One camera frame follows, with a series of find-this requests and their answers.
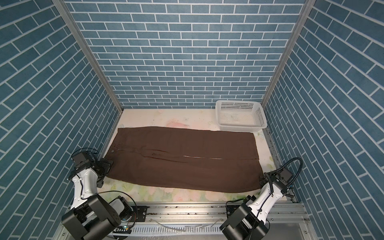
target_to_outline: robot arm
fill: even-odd
[[[300,167],[295,175],[285,168],[294,160],[300,160]],[[73,161],[75,168],[69,180],[74,183],[74,199],[71,210],[62,216],[62,223],[75,240],[102,240],[121,224],[122,219],[128,220],[132,217],[133,208],[121,196],[107,203],[97,193],[96,187],[103,185],[104,176],[109,172],[112,161],[98,161],[88,151],[76,154]],[[269,211],[277,201],[287,195],[288,187],[297,178],[302,165],[300,158],[293,158],[281,168],[264,173],[259,197],[256,199],[255,196],[248,196],[221,225],[220,230],[225,237],[228,240],[263,238],[269,230],[265,226]]]
[[[300,166],[295,175],[287,168],[291,162],[299,160]],[[295,181],[303,166],[301,158],[292,158],[281,168],[264,173],[258,198],[248,196],[242,205],[220,226],[228,240],[260,240],[268,232],[266,218],[272,206],[288,192],[288,187]]]
[[[122,219],[132,217],[133,208],[121,196],[107,203],[97,193],[96,187],[102,187],[112,161],[98,161],[89,151],[80,152],[72,159],[74,171],[69,180],[74,183],[74,199],[71,210],[61,221],[75,240],[102,240]]]

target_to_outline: wire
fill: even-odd
[[[266,221],[268,222],[268,231],[269,231],[269,229],[271,228],[271,223],[269,222],[268,219],[266,219]]]
[[[267,201],[267,199],[269,198],[269,196],[271,195],[272,193],[269,193],[269,195],[266,197],[266,199],[264,200],[264,202],[262,203],[262,205],[260,206],[258,212],[257,212],[257,215],[256,215],[256,218],[259,216],[259,213],[263,210],[263,206],[264,206],[264,203]]]
[[[253,233],[253,229],[255,228],[255,225],[256,225],[256,222],[257,222],[257,217],[259,216],[259,213],[262,211],[262,207],[264,205],[264,203],[266,202],[266,200],[269,198],[269,196],[271,195],[272,193],[270,192],[269,195],[266,197],[266,199],[264,200],[264,202],[262,203],[262,205],[260,206],[258,212],[257,212],[257,215],[256,215],[256,219],[255,219],[255,222],[253,223],[253,226],[252,226],[252,232],[251,234],[249,235],[249,240],[251,240],[251,237],[252,237],[252,233]]]
[[[80,184],[81,184],[81,192],[80,192],[80,199],[81,199],[81,200],[86,200],[86,199],[88,199],[88,198],[90,198],[90,197],[92,197],[92,196],[94,196],[94,195],[96,195],[96,194],[103,194],[103,193],[107,193],[107,192],[120,192],[120,193],[123,193],[123,194],[127,195],[130,199],[132,199],[133,203],[134,203],[135,206],[136,206],[136,212],[135,212],[135,220],[133,221],[132,226],[130,226],[129,228],[133,228],[133,226],[134,226],[135,223],[136,223],[136,216],[137,216],[139,213],[138,213],[138,210],[137,210],[137,209],[138,209],[137,204],[136,204],[135,200],[133,200],[133,198],[132,198],[131,196],[129,196],[127,193],[122,192],[122,191],[111,190],[111,191],[97,192],[97,193],[92,194],[91,196],[89,196],[89,197],[87,197],[87,198],[82,198],[81,195],[83,194],[84,186],[83,186],[83,183],[82,183],[81,180],[80,180],[79,175],[76,174],[76,176],[79,178],[79,181],[80,181]]]
[[[225,209],[227,209],[227,203],[229,203],[229,202],[238,202],[238,201],[241,201],[241,200],[244,200],[244,198],[240,198],[240,199],[232,200],[232,201],[227,201],[227,202],[225,203]]]
[[[83,183],[81,182],[81,180],[80,180],[80,176],[76,173],[76,176],[79,178],[79,182],[80,182],[80,184],[81,184],[81,191],[80,191],[80,199],[81,200],[86,200],[86,199],[88,199],[88,197],[87,198],[83,198],[81,195],[83,194],[83,189],[84,189],[84,186],[83,186]]]
[[[94,148],[91,148],[91,147],[83,147],[83,148],[80,148],[80,149],[77,149],[76,151],[74,151],[72,154],[71,154],[71,158],[73,157],[73,155],[77,152],[77,151],[80,151],[80,150],[83,150],[83,149],[92,149],[92,150],[95,150],[96,152],[93,152],[93,154],[99,154],[99,151],[94,149]]]
[[[138,207],[137,207],[137,204],[136,204],[136,202],[135,202],[135,200],[133,200],[133,198],[131,197],[131,196],[129,196],[127,193],[125,193],[125,192],[122,192],[122,191],[116,191],[116,190],[111,190],[111,191],[104,191],[104,192],[98,192],[98,193],[95,193],[95,194],[102,194],[102,193],[107,193],[107,192],[120,192],[120,193],[122,193],[122,194],[125,194],[125,195],[127,195],[130,199],[132,199],[132,201],[133,201],[133,203],[135,204],[135,206],[136,206],[136,213],[135,213],[135,220],[133,221],[133,224],[132,224],[132,226],[130,226],[129,228],[133,228],[133,226],[135,225],[135,223],[136,223],[136,216],[138,216],[139,215],[139,213],[138,213]]]
[[[287,196],[287,197],[295,197],[295,195],[294,195],[294,194],[293,194],[293,195],[291,195],[291,194],[288,194],[288,193],[284,194],[284,196]]]

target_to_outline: brick wallpaper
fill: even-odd
[[[319,239],[384,239],[384,2],[317,0],[266,107]]]
[[[124,108],[261,101],[303,2],[66,1]]]
[[[50,0],[0,1],[0,239],[53,237],[70,154],[101,149],[117,114]]]

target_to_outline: brown pants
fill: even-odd
[[[248,132],[119,128],[105,158],[114,161],[108,177],[155,187],[247,192],[263,174]]]

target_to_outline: mesh basket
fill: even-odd
[[[218,100],[216,119],[221,131],[257,132],[267,126],[261,104],[252,101]]]

